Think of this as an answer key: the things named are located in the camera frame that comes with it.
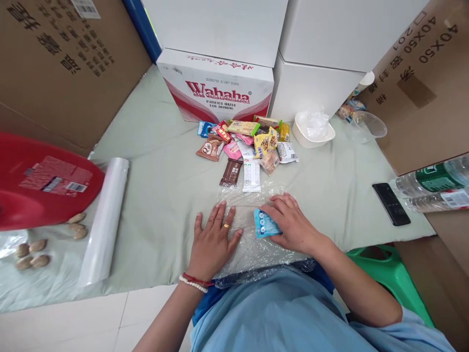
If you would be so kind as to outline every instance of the hand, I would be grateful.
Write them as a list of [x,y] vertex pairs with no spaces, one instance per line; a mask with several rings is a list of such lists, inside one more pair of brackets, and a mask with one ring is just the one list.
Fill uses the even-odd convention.
[[267,213],[280,227],[283,234],[270,236],[272,242],[285,249],[314,256],[318,247],[328,238],[319,232],[301,212],[295,198],[290,194],[270,198],[274,206],[263,205]]
[[203,230],[202,213],[198,213],[195,218],[194,243],[192,244],[191,261],[187,268],[187,274],[196,279],[203,281],[213,279],[215,274],[231,258],[243,234],[242,229],[237,229],[228,240],[229,226],[233,223],[236,209],[231,207],[225,222],[223,222],[225,208],[225,201],[216,204]]

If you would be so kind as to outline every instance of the person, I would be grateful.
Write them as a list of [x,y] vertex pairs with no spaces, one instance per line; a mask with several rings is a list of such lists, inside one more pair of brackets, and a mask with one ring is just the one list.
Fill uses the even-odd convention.
[[[273,196],[271,201],[261,210],[283,234],[270,240],[315,258],[326,279],[280,267],[270,277],[227,290],[211,286],[204,295],[202,290],[207,291],[243,233],[238,229],[228,239],[235,208],[223,222],[226,202],[221,202],[204,229],[202,214],[197,214],[185,276],[134,352],[178,351],[194,313],[191,351],[454,351],[441,332],[426,327],[320,233],[290,194]],[[354,315],[353,321],[332,297],[329,280]]]

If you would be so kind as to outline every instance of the white floor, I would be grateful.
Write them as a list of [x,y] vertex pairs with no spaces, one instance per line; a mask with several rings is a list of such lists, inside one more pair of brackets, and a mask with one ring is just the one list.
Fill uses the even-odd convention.
[[[1,352],[131,352],[174,290],[158,286],[0,315]],[[337,291],[334,297],[345,307]],[[191,349],[189,325],[181,352]]]

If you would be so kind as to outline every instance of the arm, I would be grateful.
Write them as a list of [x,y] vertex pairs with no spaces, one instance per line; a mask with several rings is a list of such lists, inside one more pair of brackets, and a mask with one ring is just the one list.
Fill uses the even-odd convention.
[[[187,274],[199,280],[212,280],[235,251],[243,233],[241,229],[236,230],[228,240],[229,225],[236,210],[232,207],[223,223],[225,207],[226,202],[223,201],[213,208],[204,230],[202,214],[197,214],[195,219],[194,243]],[[133,352],[177,352],[203,294],[199,289],[180,282]]]
[[285,249],[315,258],[334,283],[345,304],[364,324],[384,327],[402,319],[401,305],[375,282],[327,236],[320,233],[301,212],[297,201],[288,193],[271,198],[273,206],[263,205],[281,228],[282,235],[271,236]]

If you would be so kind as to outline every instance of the water bottle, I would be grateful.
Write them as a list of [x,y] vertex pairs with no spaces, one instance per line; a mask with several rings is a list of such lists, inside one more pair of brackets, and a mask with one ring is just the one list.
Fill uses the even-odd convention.
[[421,197],[469,186],[469,153],[399,176],[389,185],[400,198]]
[[467,209],[469,207],[469,187],[428,196],[407,198],[405,205],[410,210],[420,213]]

